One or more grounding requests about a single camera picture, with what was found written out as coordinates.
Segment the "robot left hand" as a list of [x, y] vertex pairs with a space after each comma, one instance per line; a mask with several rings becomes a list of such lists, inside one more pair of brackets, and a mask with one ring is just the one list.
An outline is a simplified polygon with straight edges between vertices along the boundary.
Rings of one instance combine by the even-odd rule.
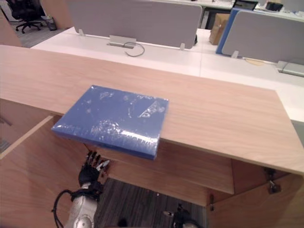
[[89, 150], [78, 175], [79, 185], [82, 187], [84, 184], [98, 181], [100, 176], [103, 177], [106, 175], [109, 164], [110, 160], [101, 159], [100, 154]]

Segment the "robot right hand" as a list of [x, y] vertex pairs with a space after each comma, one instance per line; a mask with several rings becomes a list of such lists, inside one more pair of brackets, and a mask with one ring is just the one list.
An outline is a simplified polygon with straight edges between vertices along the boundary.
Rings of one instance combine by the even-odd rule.
[[178, 204], [175, 212], [164, 210], [163, 215], [172, 218], [171, 228], [182, 228], [190, 219], [190, 213], [181, 204]]

